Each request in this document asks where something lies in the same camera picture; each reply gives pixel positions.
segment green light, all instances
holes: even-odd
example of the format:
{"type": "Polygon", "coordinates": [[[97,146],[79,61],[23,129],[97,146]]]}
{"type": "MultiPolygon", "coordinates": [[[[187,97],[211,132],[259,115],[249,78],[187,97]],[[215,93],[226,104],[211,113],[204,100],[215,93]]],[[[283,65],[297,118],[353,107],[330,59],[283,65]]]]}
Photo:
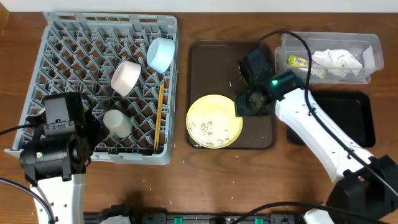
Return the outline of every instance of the green light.
{"type": "Polygon", "coordinates": [[[43,157],[43,153],[41,152],[36,152],[36,158],[41,158],[43,157]]]}

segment wooden table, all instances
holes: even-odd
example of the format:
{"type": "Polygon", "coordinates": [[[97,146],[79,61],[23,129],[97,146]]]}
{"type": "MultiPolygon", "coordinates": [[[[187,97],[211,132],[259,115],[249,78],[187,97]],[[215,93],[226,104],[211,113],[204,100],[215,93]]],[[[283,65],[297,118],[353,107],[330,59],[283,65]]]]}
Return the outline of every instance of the wooden table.
{"type": "MultiPolygon", "coordinates": [[[[373,109],[376,157],[398,161],[398,14],[171,14],[181,33],[174,157],[168,166],[134,166],[94,162],[86,175],[84,208],[100,212],[126,202],[135,212],[165,208],[185,213],[245,213],[265,203],[294,200],[320,203],[333,186],[324,168],[306,147],[286,140],[286,125],[277,123],[276,145],[266,151],[195,150],[184,139],[187,111],[188,50],[197,40],[256,40],[276,29],[376,34],[385,67],[368,85],[318,85],[314,88],[361,90],[373,109]]],[[[47,22],[41,13],[10,13],[0,43],[0,129],[18,124],[47,22]]],[[[267,40],[272,49],[280,37],[267,40]]],[[[11,147],[14,133],[0,136],[11,147]]],[[[0,176],[24,183],[19,160],[0,152],[0,176]]],[[[0,223],[37,223],[32,198],[0,185],[0,223]]],[[[268,212],[296,208],[275,208],[268,212]]],[[[387,222],[398,223],[398,212],[387,222]]]]}

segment wooden stick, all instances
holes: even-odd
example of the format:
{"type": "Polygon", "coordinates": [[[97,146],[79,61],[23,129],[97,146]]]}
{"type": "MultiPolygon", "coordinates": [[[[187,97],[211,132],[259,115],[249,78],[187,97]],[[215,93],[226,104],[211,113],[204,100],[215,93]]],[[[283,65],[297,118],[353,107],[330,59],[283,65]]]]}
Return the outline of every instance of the wooden stick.
{"type": "Polygon", "coordinates": [[[160,126],[161,126],[162,107],[163,107],[163,95],[164,95],[164,84],[160,84],[159,101],[157,102],[154,154],[158,153],[158,147],[159,147],[160,126]]]}

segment dish rack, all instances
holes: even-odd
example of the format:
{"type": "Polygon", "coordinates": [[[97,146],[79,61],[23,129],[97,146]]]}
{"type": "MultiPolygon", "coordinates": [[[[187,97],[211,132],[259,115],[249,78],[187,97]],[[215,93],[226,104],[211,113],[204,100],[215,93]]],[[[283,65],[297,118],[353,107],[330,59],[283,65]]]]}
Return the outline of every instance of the dish rack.
{"type": "MultiPolygon", "coordinates": [[[[118,164],[166,165],[174,148],[175,93],[178,76],[178,27],[173,16],[45,12],[44,30],[29,90],[19,125],[44,106],[44,96],[86,93],[96,103],[93,115],[103,122],[108,110],[128,115],[133,132],[119,139],[112,134],[99,143],[94,161],[118,164]],[[147,50],[157,37],[175,42],[175,55],[169,69],[157,73],[146,63],[147,50]],[[118,65],[125,61],[141,64],[139,81],[128,96],[121,97],[111,88],[118,65]],[[153,154],[159,86],[164,83],[159,153],[153,154]]],[[[87,109],[89,103],[83,101],[87,109]]],[[[32,139],[32,128],[20,129],[12,149],[6,152],[19,157],[32,139]]]]}

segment clear plastic container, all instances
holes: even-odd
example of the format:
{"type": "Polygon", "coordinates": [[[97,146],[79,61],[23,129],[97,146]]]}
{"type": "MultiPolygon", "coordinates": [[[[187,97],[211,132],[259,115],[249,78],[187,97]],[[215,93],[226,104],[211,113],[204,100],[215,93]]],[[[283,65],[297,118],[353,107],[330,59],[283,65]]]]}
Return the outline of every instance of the clear plastic container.
{"type": "MultiPolygon", "coordinates": [[[[316,51],[343,49],[351,53],[355,59],[362,64],[362,68],[349,67],[324,67],[312,63],[312,83],[359,83],[370,82],[370,74],[384,68],[379,37],[374,34],[349,34],[330,32],[295,32],[310,47],[311,54],[316,51]],[[322,78],[315,75],[323,72],[322,78]]],[[[292,35],[282,36],[282,47],[279,49],[278,60],[279,71],[292,70],[301,79],[307,76],[307,66],[290,66],[288,59],[291,55],[308,60],[305,47],[292,35]]]]}

